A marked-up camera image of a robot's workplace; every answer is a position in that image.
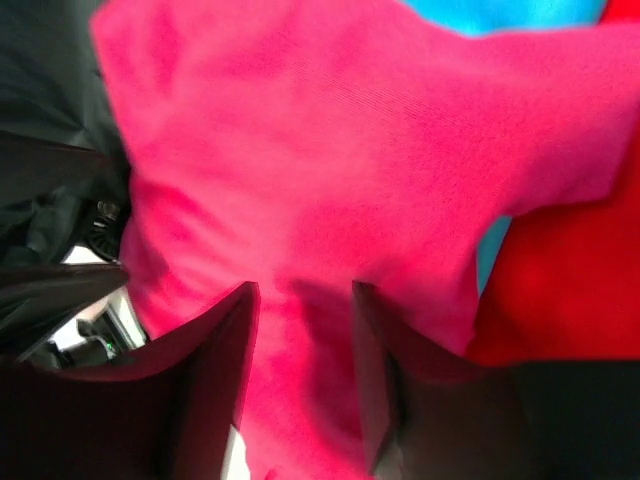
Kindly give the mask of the magenta garment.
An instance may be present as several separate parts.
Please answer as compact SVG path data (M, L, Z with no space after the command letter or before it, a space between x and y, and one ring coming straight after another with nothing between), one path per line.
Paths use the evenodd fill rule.
M91 33L144 328L259 286L254 479L364 478L352 283L463 352L490 226L609 194L639 114L630 22L465 37L397 1L109 1Z

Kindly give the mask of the teal shirt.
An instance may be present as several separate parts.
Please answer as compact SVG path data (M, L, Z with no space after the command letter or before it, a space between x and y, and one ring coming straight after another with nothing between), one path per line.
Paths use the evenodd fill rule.
M600 1L419 1L418 79L394 137L408 202L394 263L401 297L476 297L509 220L606 197L632 92Z

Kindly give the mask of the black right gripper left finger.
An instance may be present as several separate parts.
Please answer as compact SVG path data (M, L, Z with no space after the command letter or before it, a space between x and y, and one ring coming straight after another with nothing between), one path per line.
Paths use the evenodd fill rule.
M5 479L218 479L243 402L258 289L109 363L1 368Z

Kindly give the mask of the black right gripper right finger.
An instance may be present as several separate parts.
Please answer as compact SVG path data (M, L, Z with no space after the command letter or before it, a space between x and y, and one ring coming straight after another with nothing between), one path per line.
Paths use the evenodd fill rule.
M368 472L378 479L635 479L639 365L482 367L353 286L354 365Z

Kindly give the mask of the red polo shirt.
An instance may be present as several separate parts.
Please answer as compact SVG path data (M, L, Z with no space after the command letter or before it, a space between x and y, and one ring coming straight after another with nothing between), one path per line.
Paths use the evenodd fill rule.
M441 342L484 364L639 355L639 5L473 42L473 221L513 221Z

